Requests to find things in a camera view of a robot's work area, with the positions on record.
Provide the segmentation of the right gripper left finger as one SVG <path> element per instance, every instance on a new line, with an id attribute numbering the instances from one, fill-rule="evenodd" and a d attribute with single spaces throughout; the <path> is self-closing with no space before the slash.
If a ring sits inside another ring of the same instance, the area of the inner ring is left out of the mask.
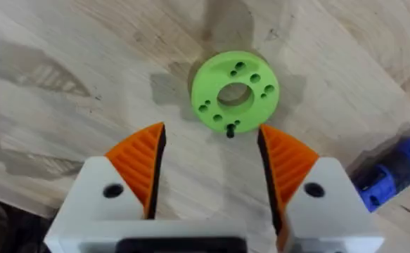
<path id="1" fill-rule="evenodd" d="M 155 216 L 162 122 L 84 161 L 44 242 L 51 252 L 114 252 L 134 226 Z"/>

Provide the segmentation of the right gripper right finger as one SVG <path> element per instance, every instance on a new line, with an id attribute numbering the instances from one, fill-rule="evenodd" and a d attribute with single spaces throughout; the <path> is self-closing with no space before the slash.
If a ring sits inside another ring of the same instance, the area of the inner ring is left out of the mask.
<path id="1" fill-rule="evenodd" d="M 341 163 L 293 136 L 260 125 L 279 252 L 377 252 L 385 241 Z"/>

